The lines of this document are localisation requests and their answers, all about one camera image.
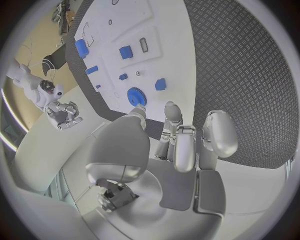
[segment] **humanoid robot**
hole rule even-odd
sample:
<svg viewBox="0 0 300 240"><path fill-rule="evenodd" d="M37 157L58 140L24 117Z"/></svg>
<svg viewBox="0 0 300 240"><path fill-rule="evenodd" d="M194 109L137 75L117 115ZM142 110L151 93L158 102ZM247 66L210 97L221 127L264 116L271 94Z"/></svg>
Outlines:
<svg viewBox="0 0 300 240"><path fill-rule="evenodd" d="M63 86L44 80L31 74L30 69L19 64L13 59L6 73L6 76L13 79L13 83L23 88L25 96L31 100L35 106L47 114L50 123L58 130L71 128L80 123L82 117L74 102L60 103L58 100L64 94Z"/></svg>
<svg viewBox="0 0 300 240"><path fill-rule="evenodd" d="M232 119L222 110L208 113L197 157L196 128L183 124L174 102L164 112L154 158L141 104L110 123L91 146L87 177L103 188L100 207L84 217L94 232L104 232L103 221L113 226L111 239L121 233L124 239L209 240L216 234L226 208L217 160L238 149Z"/></svg>

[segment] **blue gear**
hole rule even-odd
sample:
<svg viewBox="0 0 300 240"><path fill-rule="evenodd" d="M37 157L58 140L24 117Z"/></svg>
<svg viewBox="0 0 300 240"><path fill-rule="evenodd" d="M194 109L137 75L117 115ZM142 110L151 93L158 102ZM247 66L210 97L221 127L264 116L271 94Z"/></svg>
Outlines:
<svg viewBox="0 0 300 240"><path fill-rule="evenodd" d="M137 87L130 88L127 92L127 97L130 104L134 107L138 104L142 104L143 106L147 104L146 95Z"/></svg>

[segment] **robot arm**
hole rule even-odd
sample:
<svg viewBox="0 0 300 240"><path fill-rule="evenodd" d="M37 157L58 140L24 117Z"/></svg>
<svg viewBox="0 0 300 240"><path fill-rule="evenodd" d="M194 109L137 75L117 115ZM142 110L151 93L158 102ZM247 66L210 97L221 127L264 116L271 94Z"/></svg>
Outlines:
<svg viewBox="0 0 300 240"><path fill-rule="evenodd" d="M64 94L61 84L54 86L53 82L32 75L30 69L24 64L19 64L16 59L13 59L6 76L11 78L17 87L23 88L25 96L47 114L56 129L64 130L83 120L81 117L76 118L79 111L75 103L58 101Z"/></svg>

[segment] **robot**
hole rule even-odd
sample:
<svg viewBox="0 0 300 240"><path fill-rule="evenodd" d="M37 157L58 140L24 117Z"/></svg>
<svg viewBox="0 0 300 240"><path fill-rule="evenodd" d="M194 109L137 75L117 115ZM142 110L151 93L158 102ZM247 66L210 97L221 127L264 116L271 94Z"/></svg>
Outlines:
<svg viewBox="0 0 300 240"><path fill-rule="evenodd" d="M98 233L113 226L110 239L209 240L225 214L226 196L218 157L238 149L229 114L208 113L196 154L196 128L184 125L180 108L165 105L165 122L154 158L145 133L141 104L110 123L90 148L85 166L89 181L102 188L99 207L83 216Z"/></svg>
<svg viewBox="0 0 300 240"><path fill-rule="evenodd" d="M79 110L74 102L58 101L64 94L61 84L55 86L51 81L32 75L30 69L19 64L16 59L10 64L6 76L13 79L17 87L23 88L25 96L47 114L50 123L57 130L71 128L83 120L82 117L77 117Z"/></svg>

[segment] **blue object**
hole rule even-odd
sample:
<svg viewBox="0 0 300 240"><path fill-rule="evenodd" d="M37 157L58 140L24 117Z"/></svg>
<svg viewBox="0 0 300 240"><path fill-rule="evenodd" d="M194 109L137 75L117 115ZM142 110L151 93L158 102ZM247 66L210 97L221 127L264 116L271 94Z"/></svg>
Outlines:
<svg viewBox="0 0 300 240"><path fill-rule="evenodd" d="M130 46L123 46L119 49L119 51L123 60L130 59L134 56Z"/></svg>
<svg viewBox="0 0 300 240"><path fill-rule="evenodd" d="M77 51L79 53L79 56L84 59L86 55L89 54L89 50L86 46L86 43L83 39L79 39L75 42L75 46L77 48Z"/></svg>
<svg viewBox="0 0 300 240"><path fill-rule="evenodd" d="M128 78L128 76L127 76L126 73L120 75L120 77L119 77L119 79L120 79L121 81L123 81L123 80L125 80L125 79L127 79L127 78Z"/></svg>
<svg viewBox="0 0 300 240"><path fill-rule="evenodd" d="M167 87L166 80L164 78L158 79L155 83L156 91L163 91Z"/></svg>
<svg viewBox="0 0 300 240"><path fill-rule="evenodd" d="M98 71L98 66L92 66L91 68L85 70L86 74L92 74L93 72Z"/></svg>
<svg viewBox="0 0 300 240"><path fill-rule="evenodd" d="M137 87L132 87L127 92L127 97L132 106L136 106L138 104L146 105L147 98L146 95Z"/></svg>

